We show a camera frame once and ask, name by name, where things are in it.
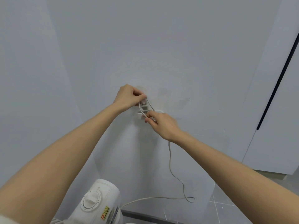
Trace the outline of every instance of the white appliance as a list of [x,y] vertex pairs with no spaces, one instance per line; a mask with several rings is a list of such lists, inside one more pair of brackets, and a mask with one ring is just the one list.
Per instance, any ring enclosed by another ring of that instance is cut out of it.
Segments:
[[98,179],[82,198],[68,220],[51,223],[64,224],[123,224],[120,209],[121,195],[118,188],[103,179]]

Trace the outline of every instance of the hand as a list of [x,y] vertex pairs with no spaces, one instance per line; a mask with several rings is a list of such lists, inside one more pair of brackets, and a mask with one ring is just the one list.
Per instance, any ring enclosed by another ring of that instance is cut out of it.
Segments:
[[119,88],[113,104],[117,105],[121,112],[124,112],[130,107],[138,105],[138,103],[144,100],[146,97],[147,96],[140,90],[126,84]]
[[147,117],[145,122],[148,122],[154,131],[165,140],[174,142],[177,137],[183,133],[178,127],[176,120],[166,113],[149,111]]

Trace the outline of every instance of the person's right hand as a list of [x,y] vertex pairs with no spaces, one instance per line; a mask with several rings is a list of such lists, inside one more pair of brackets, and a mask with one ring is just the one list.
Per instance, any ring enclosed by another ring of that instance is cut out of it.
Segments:
[[170,115],[149,111],[147,116],[148,118],[145,119],[145,122],[148,122],[154,131],[165,140],[174,142],[175,139],[182,134],[181,129],[178,127],[178,123]]

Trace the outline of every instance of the forearm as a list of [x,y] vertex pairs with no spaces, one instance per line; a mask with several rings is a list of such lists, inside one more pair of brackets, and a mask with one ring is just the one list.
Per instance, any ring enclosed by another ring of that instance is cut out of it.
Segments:
[[205,169],[251,222],[298,222],[297,195],[187,133],[175,143]]
[[0,213],[20,223],[49,223],[119,113],[115,105],[110,105],[28,162],[0,189]]

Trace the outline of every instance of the warning label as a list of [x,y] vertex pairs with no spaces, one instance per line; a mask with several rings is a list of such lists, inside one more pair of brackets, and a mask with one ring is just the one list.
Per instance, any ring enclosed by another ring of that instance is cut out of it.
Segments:
[[103,219],[104,221],[106,220],[107,214],[109,212],[110,208],[108,206],[105,207],[105,210],[101,216],[101,219]]

